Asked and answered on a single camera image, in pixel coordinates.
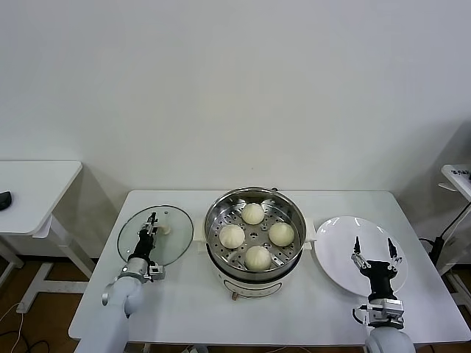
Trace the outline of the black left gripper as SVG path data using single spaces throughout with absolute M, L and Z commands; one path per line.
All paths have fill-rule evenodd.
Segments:
M 132 253 L 132 258 L 141 258 L 147 262 L 150 260 L 150 252 L 154 246 L 154 236 L 160 229 L 160 226 L 156 225 L 158 222 L 156 212 L 152 212 L 147 218 L 146 223 L 141 227 L 141 233 L 139 234 L 139 241 L 135 246 L 135 250 Z

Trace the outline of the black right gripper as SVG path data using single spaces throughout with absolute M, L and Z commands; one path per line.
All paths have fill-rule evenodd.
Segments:
M 398 254 L 397 247 L 391 238 L 387 239 L 390 262 L 366 260 L 361 253 L 359 237 L 355 238 L 351 259 L 363 275 L 369 279 L 371 293 L 369 299 L 396 299 L 391 287 L 391 280 L 397 276 L 397 268 L 403 258 Z

